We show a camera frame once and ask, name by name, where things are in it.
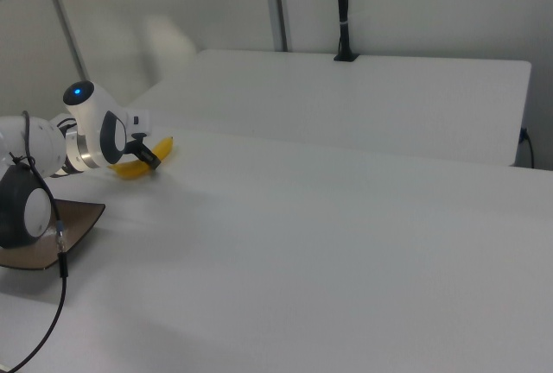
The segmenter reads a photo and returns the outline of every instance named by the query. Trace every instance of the white table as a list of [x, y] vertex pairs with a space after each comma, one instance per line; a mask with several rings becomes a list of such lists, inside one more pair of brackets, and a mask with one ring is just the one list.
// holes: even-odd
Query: white table
[[[107, 204], [26, 372], [467, 372], [553, 366], [549, 172], [155, 129], [159, 173], [51, 181]], [[0, 269], [0, 360], [57, 269]]]
[[200, 53], [134, 106], [188, 130], [511, 165], [528, 62]]

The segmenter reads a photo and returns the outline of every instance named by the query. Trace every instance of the black cable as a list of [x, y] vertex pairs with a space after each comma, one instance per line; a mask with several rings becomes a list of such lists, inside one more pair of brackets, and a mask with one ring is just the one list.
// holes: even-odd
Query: black cable
[[46, 194], [48, 195], [48, 198], [50, 199], [50, 204], [52, 205], [52, 209], [54, 209], [55, 220], [60, 221], [61, 220], [60, 211], [58, 210], [58, 206], [55, 204], [54, 196], [52, 195], [50, 188], [46, 184], [46, 181], [44, 181], [41, 174], [38, 173], [38, 170], [36, 170], [35, 158], [31, 156], [31, 152], [29, 148], [31, 120], [29, 117], [29, 113], [24, 111], [22, 115], [25, 118], [25, 155], [27, 156], [27, 161], [29, 162], [31, 171], [33, 172], [39, 184], [41, 185], [42, 189], [44, 190], [44, 192], [46, 192]]
[[50, 337], [50, 334], [52, 334], [52, 331], [54, 330], [55, 325], [58, 322], [58, 318], [60, 317], [61, 309], [63, 308], [63, 303], [66, 300], [66, 290], [67, 290], [67, 278], [64, 277], [64, 278], [61, 278], [60, 304], [58, 305], [58, 311], [56, 311], [55, 313], [54, 319], [52, 320], [52, 324], [50, 324], [50, 328], [48, 328], [48, 331], [46, 332], [45, 336], [42, 338], [41, 342], [35, 347], [35, 349], [31, 351], [31, 353], [27, 357], [25, 357], [25, 359], [22, 362], [20, 362], [16, 367], [14, 367], [12, 370], [9, 370], [8, 373], [15, 373], [16, 371], [21, 369], [21, 367], [27, 364], [29, 360], [33, 358], [36, 353], [38, 353], [38, 351], [42, 348], [44, 343], [46, 343], [46, 341]]
[[[58, 233], [58, 236], [60, 239], [62, 236], [62, 230], [63, 230], [63, 223], [60, 219], [60, 211], [58, 210], [58, 206], [55, 204], [54, 196], [52, 195], [52, 192], [50, 191], [50, 188], [42, 178], [42, 176], [38, 173], [35, 167], [35, 158], [31, 156], [30, 149], [29, 149], [29, 140], [30, 140], [30, 117], [29, 113], [24, 111], [22, 113], [23, 117], [25, 118], [25, 155], [27, 156], [27, 161], [29, 162], [29, 167], [31, 169], [31, 172], [36, 177], [36, 179], [39, 181], [39, 184], [44, 189], [46, 194], [48, 195], [48, 198], [50, 199], [50, 204], [52, 206], [52, 209], [54, 210], [54, 215], [56, 217], [56, 231]], [[12, 370], [9, 370], [8, 373], [15, 373], [21, 367], [23, 367], [25, 364], [29, 362], [30, 359], [32, 359], [36, 353], [39, 352], [39, 350], [42, 348], [42, 346], [47, 342], [48, 338], [50, 337], [50, 334], [52, 334], [52, 331], [55, 328], [55, 325], [58, 323], [58, 319], [60, 318], [61, 310], [63, 309], [63, 304], [66, 300], [66, 291], [67, 291], [67, 254], [65, 252], [65, 246], [63, 246], [63, 241], [58, 242], [58, 247], [60, 249], [60, 252], [58, 253], [58, 262], [60, 264], [60, 277], [61, 277], [61, 297], [60, 297], [60, 304], [58, 305], [58, 310], [55, 313], [54, 319], [52, 320], [52, 323], [50, 324], [50, 327], [48, 328], [48, 331], [42, 338], [41, 342], [35, 347], [33, 351], [30, 352], [30, 354], [25, 357], [25, 359], [20, 362], [16, 367], [14, 367]]]
[[69, 118], [66, 118], [65, 120], [61, 120], [56, 127], [59, 128], [62, 124], [67, 123], [68, 121], [75, 121], [75, 119], [69, 117]]

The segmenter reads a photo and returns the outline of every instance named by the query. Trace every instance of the white wall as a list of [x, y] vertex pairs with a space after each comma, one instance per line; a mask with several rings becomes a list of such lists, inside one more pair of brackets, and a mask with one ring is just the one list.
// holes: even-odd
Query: white wall
[[61, 0], [88, 77], [121, 104], [206, 48], [273, 51], [270, 0]]
[[[284, 0], [293, 51], [335, 53], [337, 0]], [[537, 166], [553, 168], [551, 0], [350, 0], [352, 47], [363, 54], [528, 60], [524, 125]], [[528, 164], [527, 146], [518, 163]]]
[[0, 116], [54, 117], [76, 80], [52, 0], [0, 0]]

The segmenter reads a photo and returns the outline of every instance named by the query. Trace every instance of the yellow banana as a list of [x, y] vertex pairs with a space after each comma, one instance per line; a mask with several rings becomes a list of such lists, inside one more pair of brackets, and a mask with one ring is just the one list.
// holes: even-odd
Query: yellow banana
[[[173, 137], [165, 137], [153, 149], [159, 160], [165, 159], [173, 149]], [[136, 179], [137, 177], [147, 174], [150, 171], [149, 166], [140, 160], [128, 161], [126, 163], [112, 164], [111, 170], [114, 170], [119, 177], [123, 179]]]

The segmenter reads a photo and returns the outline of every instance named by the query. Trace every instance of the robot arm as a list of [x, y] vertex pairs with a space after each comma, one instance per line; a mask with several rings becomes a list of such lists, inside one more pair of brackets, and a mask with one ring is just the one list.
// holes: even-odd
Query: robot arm
[[[71, 85], [63, 96], [74, 118], [58, 128], [29, 119], [29, 151], [42, 177], [82, 173], [135, 154], [156, 168], [160, 161], [143, 145], [151, 133], [149, 112], [120, 107], [90, 81]], [[35, 242], [48, 227], [50, 203], [25, 158], [25, 119], [0, 117], [0, 247]]]
[[[142, 139], [151, 134], [149, 111], [120, 107], [101, 86], [90, 81], [67, 88], [63, 102], [74, 122], [61, 129], [67, 142], [67, 159], [57, 176], [109, 166], [123, 154], [135, 154], [152, 168], [159, 165], [142, 144]], [[151, 159], [141, 158], [142, 151]]]

